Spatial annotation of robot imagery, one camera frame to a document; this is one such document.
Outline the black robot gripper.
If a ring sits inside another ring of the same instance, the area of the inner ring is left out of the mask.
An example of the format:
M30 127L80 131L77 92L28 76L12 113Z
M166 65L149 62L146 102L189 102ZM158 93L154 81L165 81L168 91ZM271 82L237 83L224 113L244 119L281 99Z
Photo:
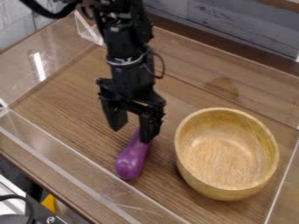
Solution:
M113 131L126 124L126 112L138 115L140 141L148 144L164 123L165 99L154 92L154 56L137 58L106 57L110 77L98 78L98 98L106 123Z

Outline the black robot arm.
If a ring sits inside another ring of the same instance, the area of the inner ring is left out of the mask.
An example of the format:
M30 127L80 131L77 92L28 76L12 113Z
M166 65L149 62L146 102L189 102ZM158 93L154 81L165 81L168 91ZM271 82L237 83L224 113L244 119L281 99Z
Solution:
M20 0L46 18L65 18L74 10L81 10L96 23L110 69L110 77L96 80L106 122L112 130L120 130L128 122L126 114L136 114L138 139L146 144L160 133L165 99L154 92L154 81L164 74L154 72L158 54L148 45L153 26L142 0L54 1L65 3L57 12L46 10L36 0Z

